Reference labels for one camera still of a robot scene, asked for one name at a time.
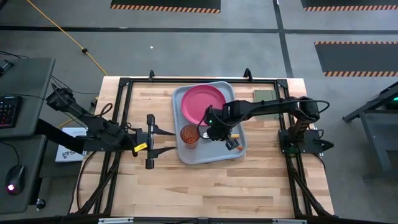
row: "computer keyboard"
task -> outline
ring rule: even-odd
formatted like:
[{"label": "computer keyboard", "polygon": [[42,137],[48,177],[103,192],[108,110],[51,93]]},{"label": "computer keyboard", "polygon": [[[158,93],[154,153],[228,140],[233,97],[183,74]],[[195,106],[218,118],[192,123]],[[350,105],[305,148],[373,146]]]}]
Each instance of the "computer keyboard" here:
[{"label": "computer keyboard", "polygon": [[0,129],[15,127],[21,103],[21,96],[0,97]]}]

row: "white paper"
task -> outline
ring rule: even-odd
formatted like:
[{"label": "white paper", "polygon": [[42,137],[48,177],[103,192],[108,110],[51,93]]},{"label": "white paper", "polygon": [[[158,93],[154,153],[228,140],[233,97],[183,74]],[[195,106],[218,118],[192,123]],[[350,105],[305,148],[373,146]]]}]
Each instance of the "white paper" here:
[{"label": "white paper", "polygon": [[[72,137],[86,136],[87,129],[85,128],[62,128],[64,133],[69,134]],[[55,162],[75,162],[82,161],[84,155],[73,152],[64,146],[59,145]]]}]

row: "gray floor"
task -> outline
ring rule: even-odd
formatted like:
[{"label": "gray floor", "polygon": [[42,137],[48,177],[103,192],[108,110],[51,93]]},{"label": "gray floor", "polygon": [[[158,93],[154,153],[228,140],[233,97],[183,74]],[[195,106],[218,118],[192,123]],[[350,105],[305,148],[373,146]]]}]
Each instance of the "gray floor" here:
[{"label": "gray floor", "polygon": [[[41,0],[37,5],[61,26],[276,29],[272,0],[222,0],[221,14],[117,11],[109,1]],[[300,0],[279,0],[285,29],[397,30],[398,11],[305,12]],[[9,1],[0,25],[49,26],[24,0]],[[178,32],[71,32],[110,75],[194,75],[239,77],[246,67],[257,77],[286,77],[278,34]],[[293,75],[304,78],[308,95],[327,100],[318,128],[335,147],[325,153],[326,174],[335,213],[345,218],[396,223],[398,183],[363,182],[379,165],[359,121],[341,117],[371,100],[397,78],[324,77],[314,41],[398,40],[398,35],[286,35]],[[60,32],[0,31],[0,50],[30,57],[54,57],[53,75],[74,90],[100,90],[103,74]],[[89,108],[93,95],[77,95]],[[44,106],[42,118],[58,125],[68,118]],[[76,169],[79,164],[71,165]],[[76,177],[46,179],[40,196],[48,206],[0,220],[66,214]]]}]

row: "wooden tabletop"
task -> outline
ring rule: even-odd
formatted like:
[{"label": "wooden tabletop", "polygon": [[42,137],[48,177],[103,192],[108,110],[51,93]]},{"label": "wooden tabletop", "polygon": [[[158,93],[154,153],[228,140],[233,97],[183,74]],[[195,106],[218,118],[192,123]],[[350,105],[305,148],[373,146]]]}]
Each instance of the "wooden tabletop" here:
[{"label": "wooden tabletop", "polygon": [[[97,114],[105,104],[115,102],[119,78],[104,77]],[[287,81],[291,96],[306,95],[303,79]],[[174,133],[171,96],[174,89],[184,85],[188,83],[135,83],[127,121],[147,131],[146,116],[152,113],[161,129]],[[248,101],[253,101],[254,90],[274,89],[268,84],[232,86],[237,100]],[[111,119],[111,116],[112,111],[104,117]],[[146,152],[139,153],[138,157],[133,157],[130,151],[124,152],[112,216],[293,218],[285,158],[277,141],[279,121],[252,118],[243,122],[243,127],[248,149],[240,159],[190,166],[180,161],[177,150],[171,150],[155,160],[155,169],[145,170]],[[155,148],[175,146],[175,138],[155,136]],[[104,153],[97,153],[83,173],[80,204],[98,185],[103,157]],[[322,163],[311,154],[302,157],[308,188],[324,208],[333,213]],[[301,190],[298,194],[304,212]]]}]

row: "plastic tray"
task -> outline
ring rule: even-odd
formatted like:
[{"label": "plastic tray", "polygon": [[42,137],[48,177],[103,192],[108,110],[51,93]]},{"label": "plastic tray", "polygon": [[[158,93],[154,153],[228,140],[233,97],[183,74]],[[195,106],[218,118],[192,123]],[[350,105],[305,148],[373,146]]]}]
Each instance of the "plastic tray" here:
[{"label": "plastic tray", "polygon": [[[213,83],[204,83],[200,85],[211,85],[219,89],[225,97],[226,102],[230,102],[235,100],[235,94],[233,91],[233,87],[226,82],[213,82]],[[174,90],[172,94],[172,104],[173,104],[173,112],[174,112],[174,125],[175,125],[175,134],[177,137],[177,152],[181,161],[186,164],[201,164],[206,162],[214,162],[221,161],[225,159],[235,159],[243,156],[246,153],[247,143],[244,136],[244,131],[242,124],[237,125],[232,129],[232,134],[239,134],[239,143],[243,147],[242,150],[233,149],[229,151],[224,141],[211,141],[209,139],[199,139],[198,146],[196,149],[188,149],[185,147],[185,143],[182,141],[180,137],[181,129],[188,124],[192,124],[189,122],[181,112],[181,100],[184,94],[191,89],[192,87],[197,85],[189,85],[183,86],[176,90]],[[201,126],[200,132],[203,134],[206,132],[208,126]]]}]

